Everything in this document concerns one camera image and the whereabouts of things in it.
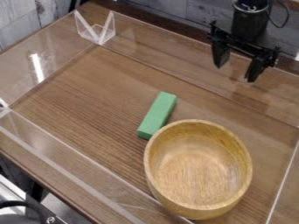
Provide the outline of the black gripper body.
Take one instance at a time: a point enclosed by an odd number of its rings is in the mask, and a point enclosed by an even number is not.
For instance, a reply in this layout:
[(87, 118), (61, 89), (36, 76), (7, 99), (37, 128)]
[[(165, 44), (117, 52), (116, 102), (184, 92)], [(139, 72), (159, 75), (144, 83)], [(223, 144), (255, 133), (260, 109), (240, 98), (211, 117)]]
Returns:
[(216, 19), (210, 22), (210, 40), (218, 39), (228, 44), (230, 50), (251, 56), (264, 57), (267, 67), (276, 62), (279, 48), (263, 46), (258, 40), (266, 33), (267, 24), (272, 22), (271, 3), (234, 3), (231, 27), (220, 27)]

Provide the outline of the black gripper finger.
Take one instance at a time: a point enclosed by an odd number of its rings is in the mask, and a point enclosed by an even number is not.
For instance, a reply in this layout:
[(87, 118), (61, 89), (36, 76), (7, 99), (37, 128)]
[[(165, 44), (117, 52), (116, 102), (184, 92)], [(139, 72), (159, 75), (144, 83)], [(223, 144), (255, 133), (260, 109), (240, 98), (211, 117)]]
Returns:
[(223, 41), (211, 41), (212, 60), (216, 68), (222, 68), (230, 60), (230, 46)]
[(263, 73), (267, 68), (267, 59), (264, 57), (256, 56), (247, 68), (246, 79), (248, 82), (255, 82), (258, 76)]

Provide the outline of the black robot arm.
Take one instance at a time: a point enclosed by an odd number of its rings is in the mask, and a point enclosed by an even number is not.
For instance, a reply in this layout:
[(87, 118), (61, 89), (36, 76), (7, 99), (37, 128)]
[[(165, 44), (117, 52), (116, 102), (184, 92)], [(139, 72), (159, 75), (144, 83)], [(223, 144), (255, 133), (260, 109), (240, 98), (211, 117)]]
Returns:
[(280, 53), (278, 45), (270, 46), (258, 41), (267, 29), (270, 20), (268, 0), (232, 0), (232, 24), (230, 31), (219, 28), (218, 21), (210, 25), (212, 60), (222, 68), (230, 60), (232, 50), (251, 58), (244, 78), (255, 82), (268, 67), (276, 64)]

